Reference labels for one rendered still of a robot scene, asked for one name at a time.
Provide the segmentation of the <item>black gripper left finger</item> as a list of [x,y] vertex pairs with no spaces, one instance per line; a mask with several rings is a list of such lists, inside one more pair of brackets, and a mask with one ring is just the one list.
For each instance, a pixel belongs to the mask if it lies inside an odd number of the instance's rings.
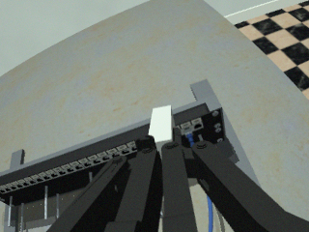
[[153,108],[149,132],[135,140],[136,157],[110,159],[46,232],[158,232],[161,108]]

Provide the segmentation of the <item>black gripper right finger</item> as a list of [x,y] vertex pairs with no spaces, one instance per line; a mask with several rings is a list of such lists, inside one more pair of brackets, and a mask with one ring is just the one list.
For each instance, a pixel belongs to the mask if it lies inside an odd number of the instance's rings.
[[309,232],[308,220],[286,212],[211,142],[185,148],[171,105],[161,108],[159,145],[162,232],[198,232],[187,178],[197,179],[234,232]]

